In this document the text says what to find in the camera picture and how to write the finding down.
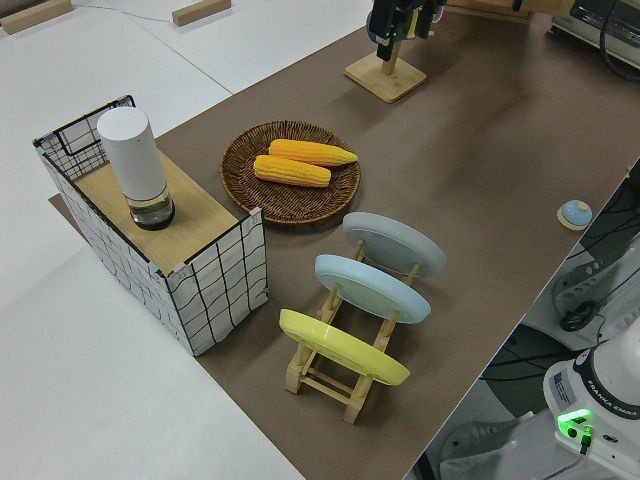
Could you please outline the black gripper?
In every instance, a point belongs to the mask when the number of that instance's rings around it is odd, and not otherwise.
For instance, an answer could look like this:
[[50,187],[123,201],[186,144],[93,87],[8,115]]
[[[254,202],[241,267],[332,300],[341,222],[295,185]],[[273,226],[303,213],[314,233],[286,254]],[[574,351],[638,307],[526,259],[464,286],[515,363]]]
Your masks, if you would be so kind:
[[373,2],[373,40],[379,44],[377,57],[384,62],[391,60],[394,49],[394,43],[391,41],[406,39],[403,30],[406,8],[406,1],[375,0]]

